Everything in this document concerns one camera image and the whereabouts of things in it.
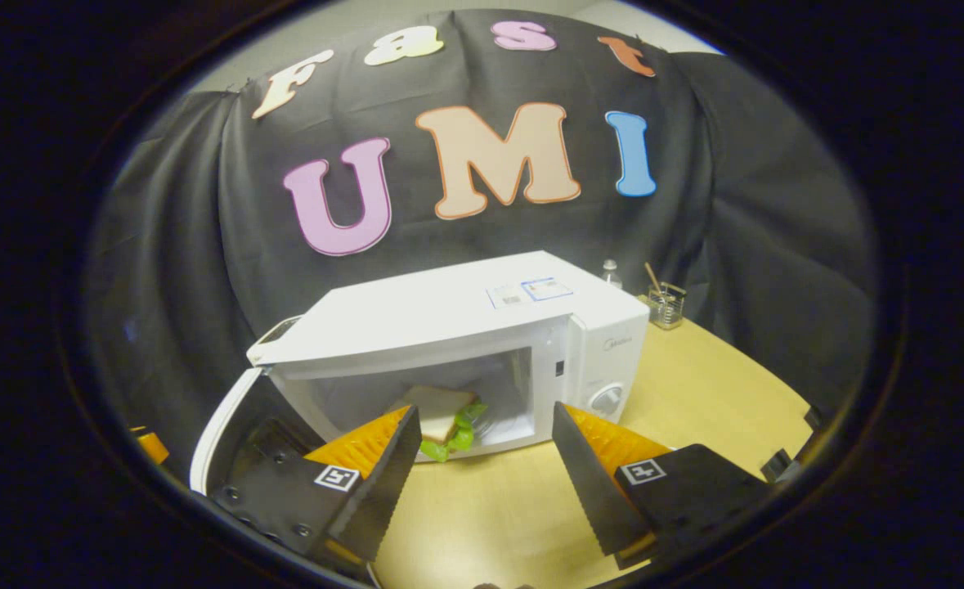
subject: pen holder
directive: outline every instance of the pen holder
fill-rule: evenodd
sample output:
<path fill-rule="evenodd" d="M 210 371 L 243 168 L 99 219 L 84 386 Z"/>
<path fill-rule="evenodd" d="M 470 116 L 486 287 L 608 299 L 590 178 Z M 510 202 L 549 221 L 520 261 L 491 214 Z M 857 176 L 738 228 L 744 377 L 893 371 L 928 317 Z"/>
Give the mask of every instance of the pen holder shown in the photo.
<path fill-rule="evenodd" d="M 681 323 L 684 311 L 684 290 L 665 282 L 660 289 L 649 287 L 649 321 L 661 329 L 674 329 Z"/>

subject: blue letter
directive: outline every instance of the blue letter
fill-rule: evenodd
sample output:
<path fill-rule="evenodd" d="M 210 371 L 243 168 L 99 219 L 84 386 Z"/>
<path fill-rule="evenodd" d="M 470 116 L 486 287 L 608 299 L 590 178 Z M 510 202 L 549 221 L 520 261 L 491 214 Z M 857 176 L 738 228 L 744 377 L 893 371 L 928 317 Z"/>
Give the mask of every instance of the blue letter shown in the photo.
<path fill-rule="evenodd" d="M 648 124 L 638 115 L 610 110 L 605 122 L 616 129 L 620 144 L 620 165 L 623 175 L 617 180 L 616 190 L 624 196 L 648 196 L 657 191 L 657 183 L 649 176 L 649 156 L 645 150 L 645 129 Z"/>

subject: sandwich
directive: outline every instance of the sandwich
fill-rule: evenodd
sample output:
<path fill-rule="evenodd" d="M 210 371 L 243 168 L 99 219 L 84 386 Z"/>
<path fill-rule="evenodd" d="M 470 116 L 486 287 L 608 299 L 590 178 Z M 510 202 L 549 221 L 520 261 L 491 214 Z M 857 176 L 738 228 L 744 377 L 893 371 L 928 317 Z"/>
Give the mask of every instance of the sandwich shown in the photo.
<path fill-rule="evenodd" d="M 489 406 L 469 391 L 454 391 L 417 384 L 398 399 L 388 411 L 408 405 L 419 410 L 419 451 L 437 462 L 445 462 L 451 452 L 466 452 L 474 443 L 474 421 Z"/>

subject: white microwave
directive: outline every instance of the white microwave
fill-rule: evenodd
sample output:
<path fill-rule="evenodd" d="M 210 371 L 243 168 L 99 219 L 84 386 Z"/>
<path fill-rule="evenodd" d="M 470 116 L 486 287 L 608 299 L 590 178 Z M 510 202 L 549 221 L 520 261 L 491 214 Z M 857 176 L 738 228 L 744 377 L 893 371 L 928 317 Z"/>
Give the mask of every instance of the white microwave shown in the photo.
<path fill-rule="evenodd" d="M 380 417 L 415 384 L 473 391 L 489 406 L 485 424 L 451 459 L 549 440 L 556 400 L 618 421 L 648 316 L 546 251 L 335 288 L 249 348 L 253 369 L 213 414 L 191 478 L 261 375 L 325 441 Z"/>

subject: table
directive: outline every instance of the table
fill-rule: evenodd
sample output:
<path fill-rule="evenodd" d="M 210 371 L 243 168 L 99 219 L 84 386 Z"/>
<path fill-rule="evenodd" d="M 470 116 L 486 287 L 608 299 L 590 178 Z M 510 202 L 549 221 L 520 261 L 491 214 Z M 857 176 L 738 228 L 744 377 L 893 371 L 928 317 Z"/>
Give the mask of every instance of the table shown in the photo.
<path fill-rule="evenodd" d="M 793 457 L 812 434 L 808 409 L 772 373 L 683 321 L 648 326 L 620 424 L 669 447 L 705 444 L 762 478 L 777 450 Z M 602 555 L 550 441 L 414 465 L 374 562 L 383 589 L 576 589 L 634 568 Z"/>

